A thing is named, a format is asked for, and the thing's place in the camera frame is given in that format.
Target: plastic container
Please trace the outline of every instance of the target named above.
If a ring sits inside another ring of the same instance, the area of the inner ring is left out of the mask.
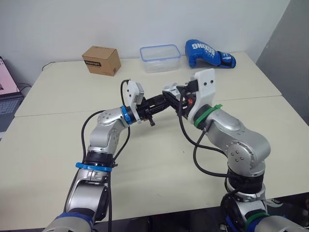
[[[147,73],[178,69],[180,57],[177,46],[173,44],[140,48],[140,58]]]

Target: green ring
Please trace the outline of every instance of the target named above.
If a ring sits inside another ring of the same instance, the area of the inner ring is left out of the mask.
[[[208,110],[206,110],[200,117],[198,117],[198,119],[194,122],[194,126],[197,128],[199,126],[199,124],[201,123],[201,121],[203,121],[205,118],[207,118],[208,115],[210,115],[211,112],[220,109],[221,108],[221,104],[219,105],[215,105],[213,108],[210,108]]]
[[[256,220],[257,218],[261,218],[263,216],[266,216],[268,217],[269,214],[265,213],[265,212],[261,212],[261,213],[257,213],[257,214],[253,214],[251,217],[248,218],[248,220],[246,221],[246,224],[245,224],[245,231],[247,231],[248,229],[248,226],[250,225],[250,223],[253,221],[253,220]]]

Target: blue boxing glove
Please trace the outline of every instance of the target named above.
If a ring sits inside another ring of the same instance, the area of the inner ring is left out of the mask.
[[[197,59],[223,68],[234,68],[236,65],[236,60],[231,54],[216,51],[199,40],[188,40],[185,43],[185,55],[191,68],[196,66]]]

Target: cardboard box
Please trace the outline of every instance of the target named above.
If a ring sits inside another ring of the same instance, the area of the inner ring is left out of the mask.
[[[114,76],[121,67],[115,48],[92,46],[82,57],[91,73]]]

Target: white table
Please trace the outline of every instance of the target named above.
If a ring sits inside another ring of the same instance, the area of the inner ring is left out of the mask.
[[[309,191],[309,128],[283,97],[217,103],[270,142],[267,198]],[[91,113],[13,120],[0,142],[0,230],[45,227],[62,212],[74,164],[82,158],[80,129]],[[86,128],[86,143],[95,121]],[[131,139],[112,172],[113,219],[218,206],[224,180],[194,166],[193,146],[182,135],[174,111],[155,115],[154,121],[152,128],[148,122],[132,125]],[[187,122],[185,126],[196,140],[200,131]],[[119,145],[125,137],[124,131]],[[227,169],[226,158],[212,151],[199,150],[198,161],[211,171]]]
[[[258,69],[246,53],[233,53],[237,61],[233,69],[216,69],[217,91],[214,100],[232,100],[280,96],[281,93]],[[114,77],[92,74],[83,61],[52,63],[35,82],[15,116],[33,116],[80,111],[96,111],[120,106],[120,83],[124,79],[140,82],[145,97],[162,93],[164,85],[183,85],[197,71],[186,57],[181,68],[170,72],[147,74],[139,59],[122,59],[122,67]]]

